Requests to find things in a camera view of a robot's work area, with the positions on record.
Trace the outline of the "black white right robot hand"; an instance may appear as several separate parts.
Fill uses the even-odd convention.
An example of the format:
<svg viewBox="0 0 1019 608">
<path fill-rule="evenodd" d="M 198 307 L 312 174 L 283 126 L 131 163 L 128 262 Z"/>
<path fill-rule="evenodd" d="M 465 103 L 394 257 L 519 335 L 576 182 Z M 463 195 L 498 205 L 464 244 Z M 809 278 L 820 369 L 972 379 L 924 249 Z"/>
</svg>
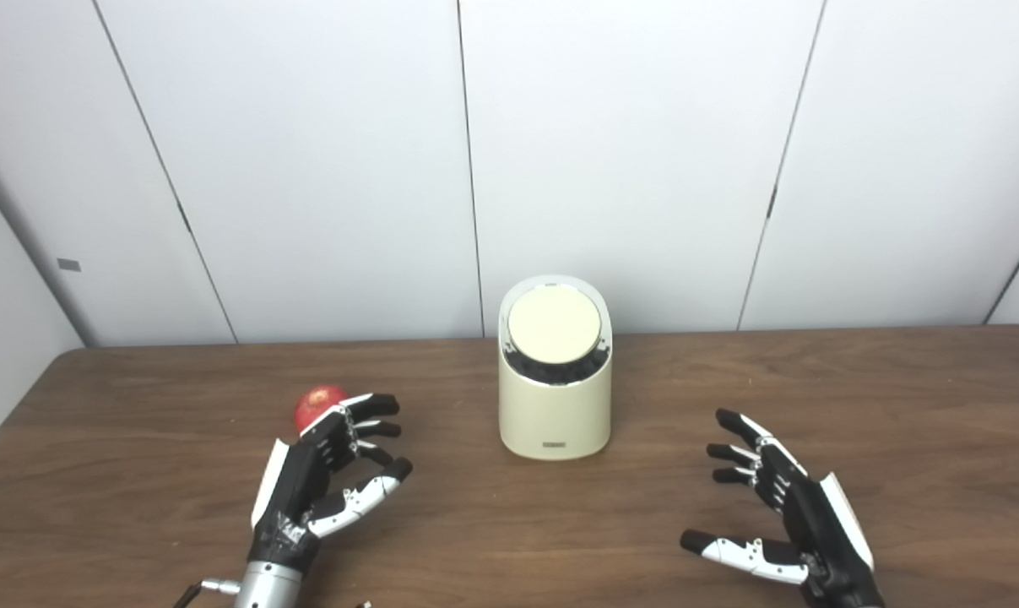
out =
<svg viewBox="0 0 1019 608">
<path fill-rule="evenodd" d="M 713 471 L 720 484 L 749 487 L 777 513 L 787 541 L 686 529 L 683 550 L 753 577 L 798 586 L 809 607 L 883 607 L 875 557 L 836 474 L 814 480 L 765 427 L 718 408 L 715 420 L 744 447 L 710 443 L 706 453 L 732 466 Z"/>
</svg>

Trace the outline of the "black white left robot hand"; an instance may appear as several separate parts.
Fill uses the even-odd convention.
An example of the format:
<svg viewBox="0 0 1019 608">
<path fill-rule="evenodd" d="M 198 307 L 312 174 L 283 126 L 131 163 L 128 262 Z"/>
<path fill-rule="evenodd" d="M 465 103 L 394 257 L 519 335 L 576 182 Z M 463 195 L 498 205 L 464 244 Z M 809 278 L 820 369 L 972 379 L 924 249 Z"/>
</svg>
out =
<svg viewBox="0 0 1019 608">
<path fill-rule="evenodd" d="M 324 538 L 359 522 L 398 489 L 412 462 L 367 440 L 400 435 L 400 426 L 385 419 L 398 409 L 394 395 L 346 398 L 311 420 L 296 442 L 274 443 L 252 508 L 250 562 L 306 576 Z M 332 478 L 357 459 L 382 468 L 354 488 L 331 491 Z"/>
</svg>

